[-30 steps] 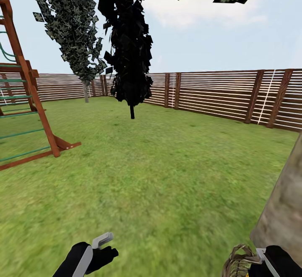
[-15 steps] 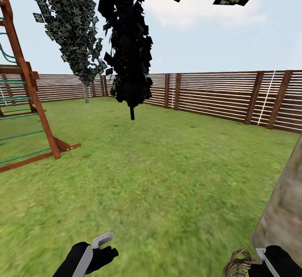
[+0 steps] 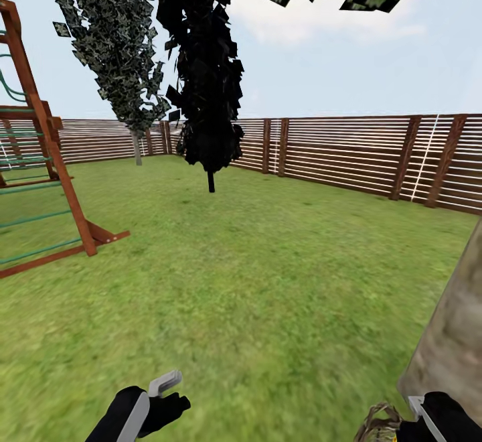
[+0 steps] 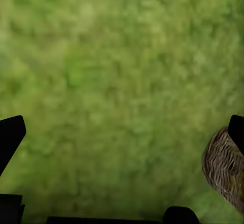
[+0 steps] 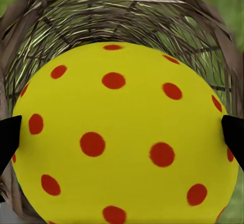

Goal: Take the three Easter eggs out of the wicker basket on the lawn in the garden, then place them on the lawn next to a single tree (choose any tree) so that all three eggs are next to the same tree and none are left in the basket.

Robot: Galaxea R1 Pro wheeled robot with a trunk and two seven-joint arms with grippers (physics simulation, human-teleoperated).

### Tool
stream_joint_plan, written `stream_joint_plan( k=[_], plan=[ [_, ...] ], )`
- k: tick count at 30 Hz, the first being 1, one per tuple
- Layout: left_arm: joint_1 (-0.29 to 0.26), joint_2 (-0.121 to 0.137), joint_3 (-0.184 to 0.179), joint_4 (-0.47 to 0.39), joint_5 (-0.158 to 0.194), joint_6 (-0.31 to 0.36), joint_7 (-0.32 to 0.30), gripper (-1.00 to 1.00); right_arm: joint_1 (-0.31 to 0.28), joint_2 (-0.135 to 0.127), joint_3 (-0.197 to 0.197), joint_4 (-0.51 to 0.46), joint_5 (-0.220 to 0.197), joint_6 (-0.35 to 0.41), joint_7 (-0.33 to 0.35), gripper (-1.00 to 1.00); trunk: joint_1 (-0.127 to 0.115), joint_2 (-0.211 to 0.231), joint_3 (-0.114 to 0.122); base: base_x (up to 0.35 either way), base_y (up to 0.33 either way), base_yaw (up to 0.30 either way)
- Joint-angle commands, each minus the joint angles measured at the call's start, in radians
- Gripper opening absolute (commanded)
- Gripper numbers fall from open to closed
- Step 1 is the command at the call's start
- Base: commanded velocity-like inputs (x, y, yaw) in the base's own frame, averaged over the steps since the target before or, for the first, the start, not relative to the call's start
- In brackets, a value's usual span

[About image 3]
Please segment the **wicker basket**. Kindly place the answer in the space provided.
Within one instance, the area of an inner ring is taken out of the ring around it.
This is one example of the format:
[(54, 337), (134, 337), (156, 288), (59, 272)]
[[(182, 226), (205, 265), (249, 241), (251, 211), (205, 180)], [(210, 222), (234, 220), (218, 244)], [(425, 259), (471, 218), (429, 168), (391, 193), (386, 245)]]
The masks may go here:
[[(373, 437), (371, 442), (384, 442), (385, 440), (382, 437), (383, 433), (394, 435), (396, 430), (401, 427), (402, 417), (399, 415), (398, 409), (391, 406), (392, 403), (387, 403), (386, 401), (377, 402), (376, 406), (371, 406), (366, 421), (364, 421), (364, 424), (359, 428), (353, 438), (353, 442), (367, 442), (369, 436)], [(372, 418), (372, 415), (382, 409), (390, 416), (389, 419)]]

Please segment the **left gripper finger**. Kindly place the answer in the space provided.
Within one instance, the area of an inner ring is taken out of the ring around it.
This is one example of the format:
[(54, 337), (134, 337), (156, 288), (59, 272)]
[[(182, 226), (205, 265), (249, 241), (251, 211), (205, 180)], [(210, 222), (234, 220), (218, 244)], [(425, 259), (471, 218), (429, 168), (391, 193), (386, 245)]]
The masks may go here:
[(181, 399), (179, 399), (179, 410), (181, 410), (181, 414), (183, 411), (186, 411), (191, 407), (189, 399), (187, 399), (186, 396), (182, 396)]

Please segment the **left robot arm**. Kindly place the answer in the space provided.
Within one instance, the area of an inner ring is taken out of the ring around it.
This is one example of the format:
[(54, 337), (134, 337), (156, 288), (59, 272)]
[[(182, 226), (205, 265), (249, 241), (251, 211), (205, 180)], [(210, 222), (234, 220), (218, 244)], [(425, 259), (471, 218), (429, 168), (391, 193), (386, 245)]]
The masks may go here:
[(183, 373), (171, 370), (151, 381), (148, 392), (139, 386), (120, 390), (85, 442), (135, 442), (179, 419), (191, 407), (189, 399), (178, 392), (163, 398), (162, 392), (181, 381)]

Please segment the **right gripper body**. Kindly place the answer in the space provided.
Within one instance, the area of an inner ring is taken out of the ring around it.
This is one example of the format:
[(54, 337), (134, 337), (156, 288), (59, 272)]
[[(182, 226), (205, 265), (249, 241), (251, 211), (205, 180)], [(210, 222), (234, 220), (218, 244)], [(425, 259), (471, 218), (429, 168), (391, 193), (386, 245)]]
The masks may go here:
[(402, 432), (404, 432), (406, 442), (432, 442), (424, 432), (422, 426), (422, 416), (417, 422), (401, 421)]

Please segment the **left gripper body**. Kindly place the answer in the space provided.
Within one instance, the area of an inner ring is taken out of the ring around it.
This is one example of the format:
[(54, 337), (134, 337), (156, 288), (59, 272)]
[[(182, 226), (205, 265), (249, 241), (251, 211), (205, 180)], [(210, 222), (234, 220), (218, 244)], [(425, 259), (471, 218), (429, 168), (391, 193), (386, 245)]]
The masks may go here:
[(166, 398), (155, 398), (158, 408), (157, 418), (155, 419), (155, 422), (153, 423), (153, 426), (150, 427), (150, 429), (145, 432), (140, 432), (137, 437), (146, 437), (148, 434), (162, 429), (163, 426), (167, 425), (168, 423), (179, 419), (182, 415), (181, 410), (179, 410), (179, 399), (181, 398), (182, 397), (179, 397), (178, 392), (174, 392)]

